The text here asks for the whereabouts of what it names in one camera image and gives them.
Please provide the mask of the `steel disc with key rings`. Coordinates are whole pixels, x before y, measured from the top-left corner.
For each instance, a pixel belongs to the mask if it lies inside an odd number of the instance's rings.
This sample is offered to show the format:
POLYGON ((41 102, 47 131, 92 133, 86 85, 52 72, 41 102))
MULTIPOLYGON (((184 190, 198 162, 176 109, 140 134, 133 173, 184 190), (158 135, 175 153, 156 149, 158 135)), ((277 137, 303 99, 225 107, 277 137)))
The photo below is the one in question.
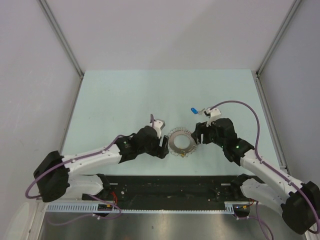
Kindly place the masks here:
POLYGON ((185 154, 185 157, 192 154, 197 144, 191 136, 191 132, 184 127, 176 127, 168 133, 168 149, 169 152, 181 157, 181 154, 185 154))

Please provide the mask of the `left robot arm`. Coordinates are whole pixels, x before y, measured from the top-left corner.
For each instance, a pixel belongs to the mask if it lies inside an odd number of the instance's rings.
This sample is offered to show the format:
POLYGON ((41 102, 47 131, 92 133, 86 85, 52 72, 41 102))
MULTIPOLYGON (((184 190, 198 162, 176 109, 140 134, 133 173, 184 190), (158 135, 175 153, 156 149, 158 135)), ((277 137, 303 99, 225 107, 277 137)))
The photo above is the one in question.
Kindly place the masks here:
POLYGON ((66 194, 94 195, 100 200, 110 196, 111 188, 100 173, 92 176, 86 171, 102 165, 117 165, 148 154, 164 159, 169 153, 169 137, 159 128, 145 126, 128 136, 118 135, 106 147, 75 155, 60 155, 55 150, 47 154, 33 173, 39 197, 45 203, 66 194))

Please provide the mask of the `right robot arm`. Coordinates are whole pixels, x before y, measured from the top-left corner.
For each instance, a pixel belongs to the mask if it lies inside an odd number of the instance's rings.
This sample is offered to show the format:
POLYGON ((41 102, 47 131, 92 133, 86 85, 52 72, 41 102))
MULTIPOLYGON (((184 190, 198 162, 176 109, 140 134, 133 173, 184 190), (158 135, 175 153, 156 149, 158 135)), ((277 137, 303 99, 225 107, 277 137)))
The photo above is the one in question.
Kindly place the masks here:
POLYGON ((232 121, 220 118, 210 124, 199 122, 191 134, 197 144, 219 146, 226 159, 250 171, 261 181, 242 176, 243 182, 230 188, 231 196, 242 201, 254 199, 281 215, 286 225, 299 235, 320 225, 320 189, 275 169, 256 154, 249 142, 237 136, 232 121))

